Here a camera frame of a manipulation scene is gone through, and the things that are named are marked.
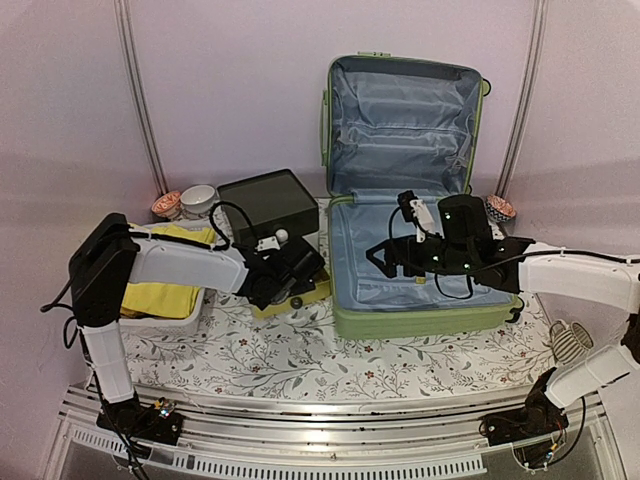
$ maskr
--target small box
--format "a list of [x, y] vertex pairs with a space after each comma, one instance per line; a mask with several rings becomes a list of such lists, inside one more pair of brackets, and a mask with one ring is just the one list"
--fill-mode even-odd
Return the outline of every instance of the small box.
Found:
[[256, 245], [261, 238], [284, 229], [289, 237], [318, 231], [318, 203], [291, 170], [278, 170], [218, 187], [220, 199], [240, 206], [251, 220], [258, 238], [242, 215], [223, 206], [236, 242]]

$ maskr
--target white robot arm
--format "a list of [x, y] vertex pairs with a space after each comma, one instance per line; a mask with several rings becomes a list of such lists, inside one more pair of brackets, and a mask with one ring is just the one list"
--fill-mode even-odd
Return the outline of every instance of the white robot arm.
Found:
[[[554, 293], [590, 300], [628, 312], [624, 338], [596, 348], [580, 363], [543, 374], [523, 409], [488, 415], [483, 419], [489, 443], [508, 443], [556, 431], [567, 426], [563, 409], [587, 393], [640, 369], [640, 259], [621, 258], [564, 247], [533, 239], [494, 240], [484, 202], [455, 195], [438, 202], [442, 234], [425, 232], [417, 197], [398, 195], [405, 221], [417, 235], [390, 238], [367, 251], [367, 258], [393, 278], [398, 267], [404, 276], [468, 275], [475, 283], [518, 294]], [[392, 214], [389, 224], [392, 225]], [[383, 251], [383, 258], [377, 254]]]
[[270, 245], [211, 246], [131, 230], [121, 214], [105, 217], [71, 257], [65, 289], [41, 309], [60, 306], [64, 292], [71, 289], [70, 308], [103, 401], [99, 426], [173, 445], [182, 426], [182, 416], [168, 402], [160, 402], [158, 412], [150, 415], [138, 401], [117, 321], [127, 284], [206, 287], [246, 297], [260, 309], [315, 288], [313, 278], [324, 259], [306, 240], [293, 237]]

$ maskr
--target cable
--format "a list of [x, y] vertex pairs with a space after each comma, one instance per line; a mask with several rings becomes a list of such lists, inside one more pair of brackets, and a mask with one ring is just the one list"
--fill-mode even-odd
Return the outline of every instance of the cable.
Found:
[[253, 235], [256, 241], [258, 241], [258, 234], [256, 233], [256, 229], [254, 228], [253, 223], [251, 223], [251, 219], [249, 218], [249, 215], [247, 215], [247, 212], [245, 212], [241, 206], [233, 202], [227, 202], [227, 201], [221, 200], [217, 202], [213, 207], [211, 207], [211, 210], [209, 210], [209, 223], [211, 224], [211, 227], [215, 230], [215, 232], [220, 236], [220, 238], [224, 242], [224, 245], [214, 247], [214, 250], [228, 250], [229, 247], [231, 247], [231, 240], [229, 240], [229, 237], [227, 237], [227, 235], [222, 231], [222, 229], [218, 227], [218, 225], [216, 225], [216, 222], [213, 219], [213, 214], [221, 206], [227, 206], [227, 207], [233, 208], [240, 215], [242, 215], [242, 218], [249, 226], [249, 230], [251, 230], [251, 235]]
[[584, 399], [584, 397], [582, 397], [580, 400], [582, 400], [582, 420], [580, 421], [580, 429], [578, 430], [578, 434], [576, 435], [576, 439], [573, 441], [573, 443], [569, 447], [569, 450], [567, 450], [562, 457], [559, 457], [559, 458], [557, 458], [555, 460], [552, 460], [549, 463], [548, 466], [555, 465], [556, 463], [560, 463], [562, 460], [567, 458], [569, 456], [569, 454], [571, 452], [573, 452], [573, 450], [578, 445], [578, 442], [580, 441], [580, 436], [582, 435], [582, 431], [584, 430], [584, 424], [585, 424], [585, 421], [587, 419], [587, 402]]
[[74, 321], [76, 319], [75, 316], [70, 316], [69, 318], [67, 318], [67, 321], [64, 322], [64, 327], [62, 327], [62, 343], [64, 343], [64, 348], [66, 348], [67, 350], [70, 350], [71, 347], [73, 346], [73, 344], [76, 341], [76, 338], [78, 337], [78, 326], [76, 325], [76, 328], [73, 330], [73, 335], [71, 335], [71, 340], [69, 340], [68, 337], [68, 330], [69, 330], [69, 324]]
[[54, 308], [66, 308], [73, 312], [73, 308], [71, 308], [69, 305], [67, 305], [66, 303], [60, 303], [60, 300], [62, 300], [62, 297], [64, 297], [64, 295], [67, 293], [67, 290], [71, 288], [72, 282], [73, 282], [73, 278], [69, 278], [67, 283], [64, 285], [64, 287], [62, 287], [62, 290], [60, 290], [60, 292], [58, 293], [58, 295], [56, 295], [53, 301], [51, 303], [47, 303], [46, 305], [43, 305], [40, 307], [40, 313], [48, 313]]
[[402, 256], [400, 255], [400, 252], [398, 252], [396, 244], [393, 243], [393, 240], [395, 240], [393, 238], [393, 220], [396, 218], [396, 215], [398, 214], [399, 211], [400, 211], [400, 207], [396, 207], [396, 209], [393, 211], [393, 213], [389, 217], [389, 223], [387, 225], [388, 236], [391, 243], [391, 250], [393, 250], [393, 254], [404, 267], [409, 267], [419, 272], [424, 272], [425, 271], [424, 266], [416, 265], [415, 263], [411, 263], [409, 260], [402, 258]]
[[442, 288], [440, 288], [440, 282], [438, 281], [438, 274], [437, 273], [434, 274], [433, 277], [436, 283], [436, 288], [438, 289], [438, 292], [440, 293], [440, 295], [442, 295], [443, 297], [453, 298], [454, 300], [469, 300], [471, 297], [473, 297], [473, 285], [471, 284], [471, 277], [469, 275], [467, 275], [467, 289], [469, 290], [469, 294], [465, 297], [456, 297], [454, 295], [447, 295], [442, 291]]
[[616, 262], [616, 263], [622, 263], [622, 264], [625, 264], [627, 262], [632, 264], [640, 263], [640, 258], [626, 259], [622, 257], [613, 257], [611, 255], [605, 255], [604, 253], [589, 252], [587, 250], [540, 250], [538, 252], [527, 252], [527, 253], [521, 253], [520, 255], [514, 255], [513, 257], [500, 260], [499, 262], [495, 262], [490, 265], [485, 265], [484, 267], [480, 267], [476, 270], [472, 270], [468, 272], [467, 275], [475, 275], [476, 273], [480, 273], [485, 270], [489, 270], [491, 268], [499, 267], [500, 265], [504, 265], [506, 263], [515, 262], [516, 260], [522, 260], [524, 258], [529, 258], [529, 257], [541, 257], [544, 255], [582, 255], [585, 257], [595, 257], [601, 260], [607, 260], [610, 262]]
[[132, 442], [128, 437], [125, 439], [125, 436], [116, 427], [115, 422], [111, 419], [111, 415], [109, 414], [109, 409], [107, 408], [106, 400], [102, 396], [102, 388], [100, 388], [100, 381], [98, 380], [98, 376], [96, 375], [95, 371], [93, 372], [93, 376], [94, 376], [95, 381], [96, 381], [96, 389], [98, 390], [98, 398], [100, 399], [100, 404], [102, 405], [102, 411], [104, 412], [104, 416], [107, 419], [107, 422], [109, 422], [109, 425], [111, 426], [111, 429], [116, 433], [116, 435], [118, 436], [118, 438], [120, 439], [120, 441], [124, 445], [124, 448], [127, 450], [127, 455], [129, 456], [129, 465], [131, 466], [131, 463], [135, 464], [135, 467], [130, 469], [131, 473], [133, 473], [133, 475], [138, 480], [150, 480], [149, 476], [147, 475], [147, 472], [145, 472], [144, 468], [142, 468], [142, 464], [140, 463], [140, 460], [138, 460], [138, 457], [134, 452], [134, 446], [133, 445], [135, 445], [135, 448], [140, 448], [140, 447], [137, 444], [135, 444], [135, 442]]
[[[389, 217], [389, 224], [388, 224], [388, 234], [389, 234], [389, 240], [391, 243], [391, 249], [393, 250], [393, 254], [395, 255], [395, 257], [398, 259], [398, 261], [405, 267], [410, 267], [414, 270], [418, 270], [418, 271], [425, 271], [424, 266], [418, 266], [412, 262], [410, 262], [409, 260], [402, 258], [400, 253], [398, 252], [398, 249], [396, 248], [395, 243], [393, 242], [394, 237], [393, 237], [393, 220], [395, 219], [396, 215], [398, 214], [398, 212], [401, 210], [400, 207], [396, 207], [396, 209], [393, 211], [393, 213], [391, 213], [391, 216]], [[422, 228], [422, 226], [420, 226], [419, 224], [417, 225], [417, 227], [425, 234], [428, 234], [429, 232], [427, 232], [426, 230], [424, 230]], [[469, 277], [467, 275], [467, 289], [469, 290], [469, 294], [467, 296], [464, 297], [456, 297], [454, 295], [447, 295], [446, 293], [444, 293], [442, 291], [442, 288], [440, 287], [440, 281], [438, 280], [438, 274], [436, 273], [434, 275], [434, 280], [435, 280], [435, 284], [436, 284], [436, 288], [438, 289], [438, 292], [440, 293], [440, 295], [442, 295], [443, 297], [447, 297], [447, 298], [453, 298], [454, 300], [468, 300], [471, 297], [473, 297], [473, 285], [471, 283], [471, 277]]]

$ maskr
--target patterned bowl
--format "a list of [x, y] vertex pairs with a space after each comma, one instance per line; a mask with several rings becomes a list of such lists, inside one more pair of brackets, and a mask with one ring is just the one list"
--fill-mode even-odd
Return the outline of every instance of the patterned bowl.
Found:
[[155, 201], [151, 211], [159, 217], [175, 219], [180, 215], [180, 192], [176, 190], [161, 196]]
[[489, 195], [484, 201], [487, 215], [496, 223], [505, 223], [516, 218], [516, 210], [505, 199]]

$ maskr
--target yellow cloth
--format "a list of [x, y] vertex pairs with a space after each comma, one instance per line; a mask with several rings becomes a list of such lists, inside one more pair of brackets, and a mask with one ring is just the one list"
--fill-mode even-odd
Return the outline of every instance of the yellow cloth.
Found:
[[[188, 238], [202, 243], [213, 243], [215, 232], [211, 228], [190, 231], [176, 225], [156, 227], [153, 233]], [[122, 301], [127, 315], [141, 312], [154, 317], [187, 318], [193, 312], [200, 288], [167, 283], [128, 284]]]

